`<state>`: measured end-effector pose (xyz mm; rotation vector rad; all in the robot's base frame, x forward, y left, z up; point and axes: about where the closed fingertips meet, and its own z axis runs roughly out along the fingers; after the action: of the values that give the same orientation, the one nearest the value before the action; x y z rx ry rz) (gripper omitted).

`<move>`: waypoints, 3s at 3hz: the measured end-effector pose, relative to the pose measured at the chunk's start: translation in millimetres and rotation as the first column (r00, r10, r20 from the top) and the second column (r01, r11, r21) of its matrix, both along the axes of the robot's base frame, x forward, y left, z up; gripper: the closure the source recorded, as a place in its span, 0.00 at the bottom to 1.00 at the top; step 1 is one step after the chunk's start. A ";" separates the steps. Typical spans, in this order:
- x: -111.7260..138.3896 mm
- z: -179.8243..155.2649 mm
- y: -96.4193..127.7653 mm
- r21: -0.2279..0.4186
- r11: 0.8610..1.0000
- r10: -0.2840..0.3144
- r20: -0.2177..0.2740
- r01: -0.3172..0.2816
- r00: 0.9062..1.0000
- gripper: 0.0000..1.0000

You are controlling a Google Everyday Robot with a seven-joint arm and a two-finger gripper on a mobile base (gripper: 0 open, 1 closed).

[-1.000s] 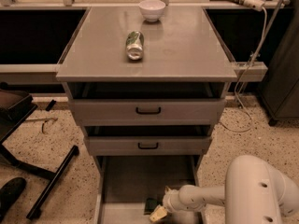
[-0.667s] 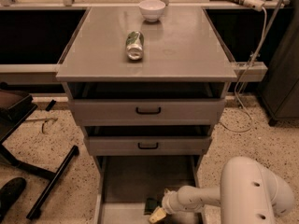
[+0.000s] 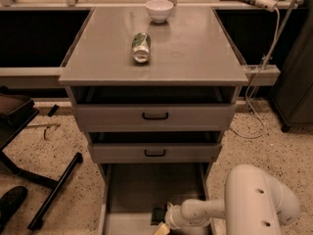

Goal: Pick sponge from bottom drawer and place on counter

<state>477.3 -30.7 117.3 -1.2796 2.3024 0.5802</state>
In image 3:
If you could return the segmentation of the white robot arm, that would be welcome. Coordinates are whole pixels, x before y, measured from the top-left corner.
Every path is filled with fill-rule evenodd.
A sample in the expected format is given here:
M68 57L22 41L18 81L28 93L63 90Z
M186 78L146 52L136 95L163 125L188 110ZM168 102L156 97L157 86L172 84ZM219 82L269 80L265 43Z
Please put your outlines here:
M281 227L295 223L299 214L291 188L254 165L239 164L228 173L223 198L169 203L153 235L206 227L213 218L226 222L227 235L282 235Z

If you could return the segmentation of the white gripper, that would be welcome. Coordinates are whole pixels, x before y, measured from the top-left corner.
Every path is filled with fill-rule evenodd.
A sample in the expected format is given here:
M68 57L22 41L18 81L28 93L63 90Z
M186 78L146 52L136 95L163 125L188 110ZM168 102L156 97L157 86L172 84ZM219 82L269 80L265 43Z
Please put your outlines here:
M164 220L165 223L161 222L153 235L169 235L170 229L177 230L182 227L180 206L167 203Z

